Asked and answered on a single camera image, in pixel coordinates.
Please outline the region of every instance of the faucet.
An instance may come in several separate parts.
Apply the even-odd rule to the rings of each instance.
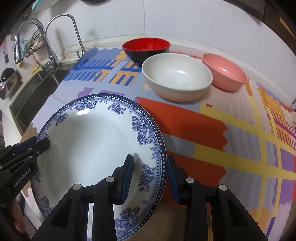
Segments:
[[[46,28],[45,28],[45,36],[46,36],[46,34],[47,34],[47,30],[48,30],[48,27],[49,27],[49,25],[51,24],[51,22],[52,22],[53,20],[55,20],[56,18],[59,18],[59,17],[62,17],[62,16],[65,16],[65,17],[69,17],[69,18],[71,18],[71,20],[72,20],[72,22],[73,22],[73,25],[74,25],[74,29],[75,29],[76,35],[77,35],[77,38],[78,38],[78,42],[79,42],[80,47],[81,47],[81,50],[82,50],[82,55],[84,55],[84,53],[85,53],[85,49],[84,49],[84,46],[83,46],[83,44],[82,44],[82,41],[81,41],[81,38],[80,38],[80,34],[79,34],[79,32],[78,32],[78,28],[77,28],[77,25],[76,25],[75,18],[74,18],[72,15],[70,15],[70,14],[63,13],[63,14],[60,14],[60,15],[58,15],[58,16],[55,16],[52,20],[50,20],[49,23],[48,23],[48,25],[47,25]]]
[[[24,59],[24,54],[23,54],[22,48],[20,46],[20,32],[21,32],[22,28],[28,23],[32,23],[32,24],[36,25],[37,28],[39,29],[40,34],[41,34],[41,38],[44,42],[44,45],[46,47],[46,50],[47,50],[48,56],[49,56],[49,61],[47,63],[45,63],[44,65],[42,65],[39,62],[37,62],[37,63],[44,70],[47,70],[50,67],[53,67],[54,69],[58,68],[61,65],[61,63],[59,62],[56,54],[52,51],[52,48],[48,42],[48,39],[47,39],[46,35],[44,34],[44,26],[38,19],[35,19],[35,18],[28,19],[28,20],[24,21],[21,24],[21,26],[19,27],[17,34],[15,35],[15,64],[18,64],[19,62],[21,62]]]

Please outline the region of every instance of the metal container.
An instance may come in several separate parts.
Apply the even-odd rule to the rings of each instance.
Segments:
[[[0,98],[2,100],[7,97],[11,99],[17,90],[22,85],[22,78],[20,73],[16,70],[0,87]]]

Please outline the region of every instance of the blue and white plate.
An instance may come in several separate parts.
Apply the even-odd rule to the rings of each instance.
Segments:
[[[51,145],[38,157],[39,171],[31,179],[45,217],[72,185],[98,183],[132,154],[135,168],[128,199],[114,205],[117,239],[129,237],[148,221],[163,193],[166,152],[156,123],[141,106],[118,95],[85,96],[47,121],[38,140],[45,137]],[[91,239],[91,208],[88,229]]]

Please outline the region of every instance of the human hand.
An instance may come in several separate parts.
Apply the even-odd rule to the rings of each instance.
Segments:
[[[24,221],[24,218],[22,217],[22,212],[20,210],[20,207],[16,199],[13,200],[9,210],[15,220],[16,229],[21,233],[23,233],[25,231],[25,221]]]

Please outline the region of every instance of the white bowl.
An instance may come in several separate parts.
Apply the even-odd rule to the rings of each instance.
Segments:
[[[157,95],[176,102],[196,99],[213,81],[211,71],[202,62],[178,53],[151,56],[144,61],[142,71]]]

